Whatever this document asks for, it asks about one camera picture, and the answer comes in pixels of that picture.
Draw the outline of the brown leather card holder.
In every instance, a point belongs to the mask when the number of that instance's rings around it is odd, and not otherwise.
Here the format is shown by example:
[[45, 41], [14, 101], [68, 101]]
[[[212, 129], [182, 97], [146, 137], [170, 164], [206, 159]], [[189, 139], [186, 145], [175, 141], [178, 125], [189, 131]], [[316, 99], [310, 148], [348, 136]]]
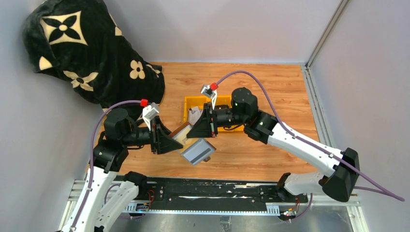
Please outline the brown leather card holder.
[[169, 135], [183, 145], [177, 152], [192, 165], [209, 161], [216, 148], [204, 138], [188, 138], [187, 134], [191, 129], [192, 124], [185, 122]]

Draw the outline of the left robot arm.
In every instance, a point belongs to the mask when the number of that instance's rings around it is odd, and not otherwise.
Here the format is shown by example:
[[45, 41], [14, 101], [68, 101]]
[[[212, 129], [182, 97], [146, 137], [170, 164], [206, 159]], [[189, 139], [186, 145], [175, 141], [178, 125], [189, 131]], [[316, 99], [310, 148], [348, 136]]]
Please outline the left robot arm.
[[153, 154], [166, 154], [183, 145], [170, 137], [157, 113], [150, 112], [146, 127], [139, 127], [126, 109], [116, 108], [104, 116], [104, 131], [96, 145], [91, 145], [91, 157], [86, 182], [77, 204], [62, 227], [63, 232], [107, 232], [129, 203], [148, 195], [147, 177], [128, 172], [117, 191], [109, 198], [113, 181], [129, 154], [129, 147], [151, 146]]

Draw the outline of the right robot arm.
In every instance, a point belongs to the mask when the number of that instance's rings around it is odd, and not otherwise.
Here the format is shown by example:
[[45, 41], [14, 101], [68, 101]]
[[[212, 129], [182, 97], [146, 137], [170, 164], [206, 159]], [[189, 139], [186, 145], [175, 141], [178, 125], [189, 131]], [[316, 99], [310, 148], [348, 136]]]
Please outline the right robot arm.
[[217, 109], [215, 85], [205, 85], [201, 93], [211, 99], [188, 138], [213, 138], [222, 127], [242, 126], [244, 133], [255, 141], [290, 152], [317, 169], [315, 173], [285, 173], [277, 183], [280, 198], [302, 193], [324, 193], [333, 200], [347, 202], [359, 177], [358, 153], [321, 144], [288, 127], [284, 122], [258, 107], [258, 99], [245, 88], [231, 94], [231, 106]]

